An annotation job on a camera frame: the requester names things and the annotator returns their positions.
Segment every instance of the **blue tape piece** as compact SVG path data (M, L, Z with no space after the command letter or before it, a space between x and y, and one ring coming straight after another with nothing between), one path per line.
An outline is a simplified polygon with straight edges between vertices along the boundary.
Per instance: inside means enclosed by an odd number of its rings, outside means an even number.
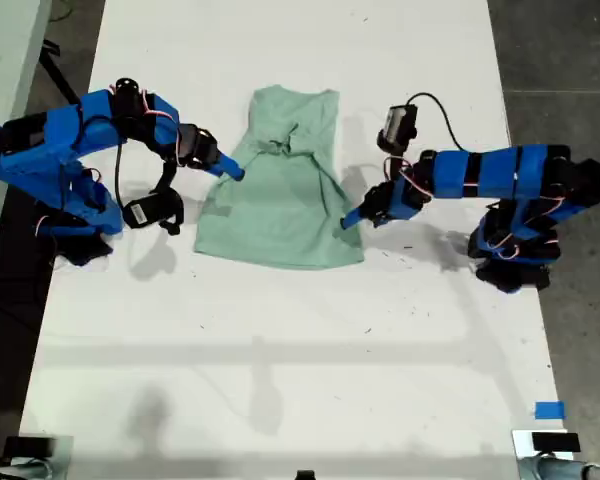
M393 218L398 218L400 220L409 220L420 211L411 208L402 202L402 192L406 187L406 183L407 181L404 177L400 177L396 180L395 186L393 187L393 193L391 194L391 204L389 205L389 210L387 212Z
M433 185L438 198L462 198L469 152L440 152L433 164Z
M176 132L178 130L177 125L180 123L178 111L155 94L153 96L153 109L168 113L173 118L173 121L171 121L167 117L156 117L156 128L154 130L154 138L156 139L156 142L158 142L160 145L176 143Z
M536 402L536 420L564 419L564 402Z
M542 187L546 159L546 145L526 145L522 147L515 198L538 198Z
M512 147L482 154L479 197L512 197L517 151L517 147Z

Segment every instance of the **red wire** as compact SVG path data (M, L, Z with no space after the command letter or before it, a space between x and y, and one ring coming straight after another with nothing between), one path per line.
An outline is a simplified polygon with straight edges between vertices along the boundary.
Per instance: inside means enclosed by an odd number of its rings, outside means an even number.
M169 115L167 112L163 112L161 110L151 110L149 105L147 104L147 91L142 90L142 103L144 104L144 114L145 115L156 115L158 117L165 117L171 120L176 126L176 162L178 166L183 167L184 165L180 163L180 130L178 129L178 122L174 120L174 118Z

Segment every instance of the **green shirt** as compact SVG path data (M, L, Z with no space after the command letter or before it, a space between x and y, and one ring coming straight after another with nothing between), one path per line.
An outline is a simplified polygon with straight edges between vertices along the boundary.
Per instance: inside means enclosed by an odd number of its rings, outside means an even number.
M257 90L232 157L242 182L220 180L202 210L197 252L279 268L322 269L364 259L351 208L332 170L338 92Z

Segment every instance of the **white table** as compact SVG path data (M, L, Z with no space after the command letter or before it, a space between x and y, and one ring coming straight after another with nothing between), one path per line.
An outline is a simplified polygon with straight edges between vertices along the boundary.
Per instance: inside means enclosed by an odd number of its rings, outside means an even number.
M91 89L122 76L231 151L252 92L341 92L336 170L355 200L381 179L377 131L420 90L461 142L508 145L483 0L110 0ZM451 148L423 100L425 148ZM90 156L113 183L115 151ZM161 162L123 151L123 196ZM54 274L22 432L73 436L69 478L514 479L511 429L555 400L538 296L478 281L457 250L485 201L434 201L364 227L362 264L285 271L193 253L212 179L179 173L182 234L125 230L114 255Z
M0 0L0 125L24 114L51 0ZM7 185L0 182L0 212Z

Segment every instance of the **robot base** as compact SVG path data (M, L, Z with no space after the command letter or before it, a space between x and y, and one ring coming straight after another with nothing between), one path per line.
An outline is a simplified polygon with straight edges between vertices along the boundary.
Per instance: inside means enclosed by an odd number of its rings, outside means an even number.
M477 247L477 231L471 234L467 255L470 258L486 258L476 271L476 277L494 285L505 293L515 293L524 285L533 285L538 290L550 285L549 269L546 265L495 260L491 254Z

